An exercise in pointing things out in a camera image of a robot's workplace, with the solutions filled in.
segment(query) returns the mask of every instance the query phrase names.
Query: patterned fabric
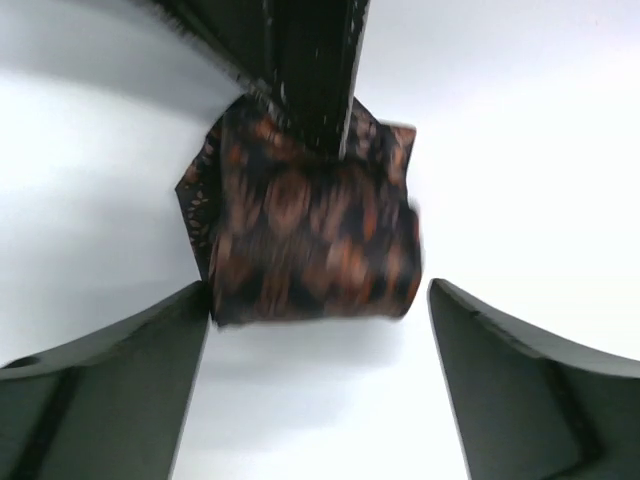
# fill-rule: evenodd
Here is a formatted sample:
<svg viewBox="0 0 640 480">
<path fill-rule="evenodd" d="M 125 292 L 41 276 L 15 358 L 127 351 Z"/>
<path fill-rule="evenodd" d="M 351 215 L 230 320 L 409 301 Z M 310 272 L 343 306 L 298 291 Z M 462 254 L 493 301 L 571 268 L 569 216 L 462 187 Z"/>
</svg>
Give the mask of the patterned fabric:
<svg viewBox="0 0 640 480">
<path fill-rule="evenodd" d="M 414 138 L 354 103 L 346 158 L 323 158 L 236 101 L 176 188 L 214 320 L 402 317 L 422 276 Z"/>
</svg>

